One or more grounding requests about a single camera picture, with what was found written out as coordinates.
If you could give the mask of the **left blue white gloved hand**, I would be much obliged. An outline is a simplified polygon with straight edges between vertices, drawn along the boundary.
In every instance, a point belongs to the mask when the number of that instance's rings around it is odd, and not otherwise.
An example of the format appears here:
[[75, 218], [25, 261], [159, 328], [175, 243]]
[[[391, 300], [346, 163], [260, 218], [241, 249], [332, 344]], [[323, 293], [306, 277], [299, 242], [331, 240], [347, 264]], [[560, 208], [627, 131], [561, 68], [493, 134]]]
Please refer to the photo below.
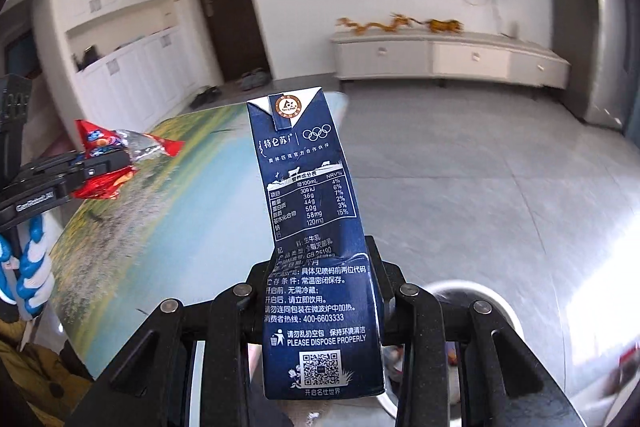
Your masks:
[[18, 227], [17, 253], [9, 239], [1, 237], [1, 321], [15, 323], [21, 300], [30, 317], [38, 317], [51, 297], [55, 279], [50, 252], [61, 228], [50, 212], [32, 217]]

